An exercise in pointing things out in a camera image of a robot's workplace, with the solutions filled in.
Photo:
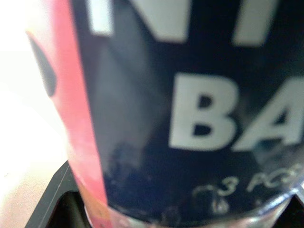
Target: can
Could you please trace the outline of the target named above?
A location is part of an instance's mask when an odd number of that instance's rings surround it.
[[[29,6],[94,228],[273,225],[303,180],[304,2]]]

